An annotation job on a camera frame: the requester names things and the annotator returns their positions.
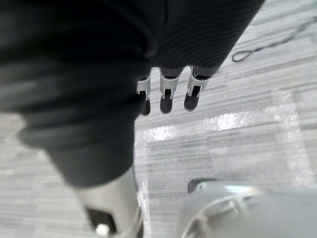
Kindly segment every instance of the striped carpet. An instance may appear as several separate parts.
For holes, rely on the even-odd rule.
[[[313,186],[317,174],[317,26],[293,41],[234,63],[231,56],[283,39],[317,15],[313,0],[267,0],[195,111],[183,108],[190,70],[169,115],[136,121],[135,171],[145,235],[174,237],[188,181],[213,177],[265,187]],[[44,152],[16,139],[17,115],[0,115],[0,238],[94,238],[71,188]]]

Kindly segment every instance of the black cable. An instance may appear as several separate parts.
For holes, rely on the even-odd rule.
[[[259,51],[262,51],[262,50],[265,50],[265,49],[268,49],[268,48],[272,48],[272,47],[279,46],[279,45],[285,44],[287,42],[290,42],[295,37],[297,37],[301,32],[305,31],[308,27],[310,27],[314,23],[317,23],[317,16],[313,17],[312,20],[310,20],[308,22],[305,22],[304,24],[298,26],[298,29],[295,32],[293,32],[289,37],[287,37],[287,38],[285,38],[283,40],[274,42],[274,43],[266,45],[266,46],[259,47],[259,48],[254,49],[254,50],[236,52],[232,56],[232,61],[233,62],[241,62],[241,61],[245,60],[247,57],[249,57],[250,55],[252,55],[254,52],[259,52]],[[242,57],[241,59],[235,59],[235,57],[241,56],[241,55],[244,55],[244,57]]]

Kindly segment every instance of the white plastic part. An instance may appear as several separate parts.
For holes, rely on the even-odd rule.
[[[137,93],[140,94],[141,91],[145,91],[145,100],[150,99],[151,92],[151,77],[148,76],[145,80],[139,80],[137,83]]]
[[[204,79],[204,80],[198,80],[194,77],[194,69],[191,69],[190,75],[189,75],[189,82],[187,84],[187,94],[188,96],[192,96],[193,94],[193,90],[194,90],[194,86],[198,86],[200,87],[199,93],[197,95],[197,97],[200,96],[200,94],[202,93],[202,91],[207,87],[207,84],[209,82],[210,78],[208,79]]]
[[[107,237],[109,235],[110,228],[106,224],[99,224],[96,228],[96,233],[100,236]]]
[[[165,99],[165,89],[171,89],[171,94],[170,94],[170,97],[169,97],[169,98],[170,98],[170,99],[173,99],[174,93],[176,92],[178,79],[179,79],[179,77],[174,78],[174,79],[168,79],[168,78],[165,78],[165,77],[162,75],[162,73],[160,73],[160,78],[159,78],[160,85],[159,85],[159,89],[160,89],[161,97],[162,97],[163,99]]]
[[[316,189],[269,191],[209,181],[185,199],[177,238],[314,238],[316,212]]]
[[[132,167],[111,182],[88,188],[77,188],[75,191],[86,208],[112,215],[117,233],[109,234],[107,237],[135,238],[137,236],[142,226],[142,214],[137,201]],[[101,226],[99,231],[104,232],[105,227]]]

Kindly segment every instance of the black fabric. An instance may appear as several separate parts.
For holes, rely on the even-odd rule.
[[[136,81],[220,66],[262,2],[2,0],[0,109],[73,186],[110,181],[132,165]]]

